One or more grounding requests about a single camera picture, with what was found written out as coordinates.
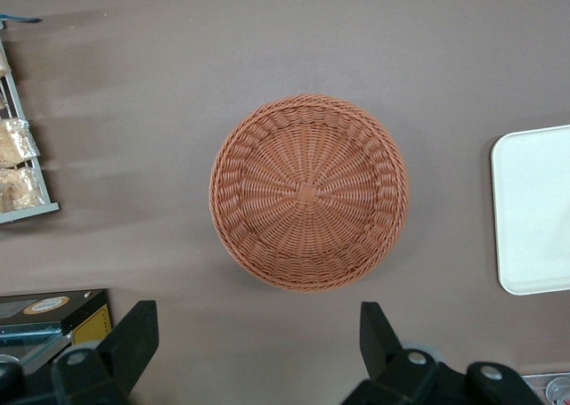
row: plastic bag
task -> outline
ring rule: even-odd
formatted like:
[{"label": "plastic bag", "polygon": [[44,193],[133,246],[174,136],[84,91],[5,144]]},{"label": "plastic bag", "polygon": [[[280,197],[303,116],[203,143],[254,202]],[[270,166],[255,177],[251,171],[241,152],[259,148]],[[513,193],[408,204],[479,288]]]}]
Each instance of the plastic bag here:
[{"label": "plastic bag", "polygon": [[0,183],[0,214],[13,210],[12,201],[10,199],[10,187],[7,184]]},{"label": "plastic bag", "polygon": [[26,120],[4,118],[0,121],[0,168],[16,166],[39,156],[36,142]]},{"label": "plastic bag", "polygon": [[0,50],[0,77],[4,77],[6,74],[10,73],[12,69],[8,65],[8,60],[4,53]]},{"label": "plastic bag", "polygon": [[45,204],[31,167],[0,170],[0,192],[2,190],[4,212]]}]

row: wicker basket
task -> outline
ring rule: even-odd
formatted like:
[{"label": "wicker basket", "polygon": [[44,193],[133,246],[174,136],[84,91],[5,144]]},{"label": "wicker basket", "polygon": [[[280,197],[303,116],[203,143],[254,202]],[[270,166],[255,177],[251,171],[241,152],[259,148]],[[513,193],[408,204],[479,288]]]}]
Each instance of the wicker basket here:
[{"label": "wicker basket", "polygon": [[210,210],[233,258],[276,287],[339,288],[394,245],[408,179],[394,141],[349,102],[303,94],[265,104],[217,155]]}]

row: black machine part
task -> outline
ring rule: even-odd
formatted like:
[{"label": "black machine part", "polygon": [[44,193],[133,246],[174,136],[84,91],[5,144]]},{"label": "black machine part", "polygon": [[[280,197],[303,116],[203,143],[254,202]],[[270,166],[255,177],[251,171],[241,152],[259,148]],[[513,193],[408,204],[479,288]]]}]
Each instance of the black machine part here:
[{"label": "black machine part", "polygon": [[159,346],[157,305],[141,301],[95,348],[63,354],[30,376],[0,362],[2,405],[127,405]]},{"label": "black machine part", "polygon": [[362,303],[360,348],[370,379],[343,405],[542,405],[513,369],[476,362],[463,375],[404,349],[378,303]]}]

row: brown table surface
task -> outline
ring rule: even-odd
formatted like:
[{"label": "brown table surface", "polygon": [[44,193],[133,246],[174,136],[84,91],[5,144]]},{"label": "brown table surface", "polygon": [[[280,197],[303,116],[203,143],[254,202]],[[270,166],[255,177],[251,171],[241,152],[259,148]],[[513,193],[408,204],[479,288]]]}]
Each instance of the brown table surface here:
[{"label": "brown table surface", "polygon": [[[570,123],[568,0],[0,2],[45,19],[0,36],[62,207],[1,227],[1,290],[108,287],[117,319],[158,300],[137,403],[339,403],[365,377],[362,300],[457,370],[570,366],[570,293],[497,280],[489,161],[504,134]],[[392,253],[317,295],[244,272],[208,211],[226,135],[297,93],[376,116],[411,181]]]}]

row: bolt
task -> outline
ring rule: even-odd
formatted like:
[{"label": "bolt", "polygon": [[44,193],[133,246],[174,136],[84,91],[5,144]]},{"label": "bolt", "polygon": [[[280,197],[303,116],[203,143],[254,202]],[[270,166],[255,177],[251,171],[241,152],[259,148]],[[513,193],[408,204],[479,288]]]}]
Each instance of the bolt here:
[{"label": "bolt", "polygon": [[415,363],[416,365],[425,365],[428,363],[426,357],[420,352],[411,352],[408,354],[408,359],[411,363]]},{"label": "bolt", "polygon": [[491,367],[489,365],[484,365],[481,367],[481,373],[493,381],[502,380],[502,373],[495,367]]},{"label": "bolt", "polygon": [[68,357],[68,365],[77,365],[78,363],[83,362],[87,357],[87,352],[82,350],[73,352]]}]

